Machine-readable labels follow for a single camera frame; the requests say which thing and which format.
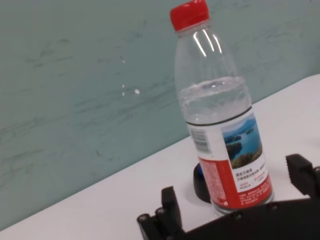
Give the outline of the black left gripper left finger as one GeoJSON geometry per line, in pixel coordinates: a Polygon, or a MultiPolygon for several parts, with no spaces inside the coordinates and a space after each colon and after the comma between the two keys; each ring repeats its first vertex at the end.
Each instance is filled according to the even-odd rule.
{"type": "Polygon", "coordinates": [[[144,240],[182,240],[186,235],[172,186],[161,190],[161,207],[155,210],[153,216],[144,213],[136,220],[144,240]]]}

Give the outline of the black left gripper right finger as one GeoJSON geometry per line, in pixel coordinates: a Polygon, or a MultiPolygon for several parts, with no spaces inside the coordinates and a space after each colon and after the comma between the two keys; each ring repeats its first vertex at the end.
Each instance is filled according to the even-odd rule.
{"type": "Polygon", "coordinates": [[[291,184],[303,195],[320,198],[320,168],[300,154],[285,157],[291,184]]]}

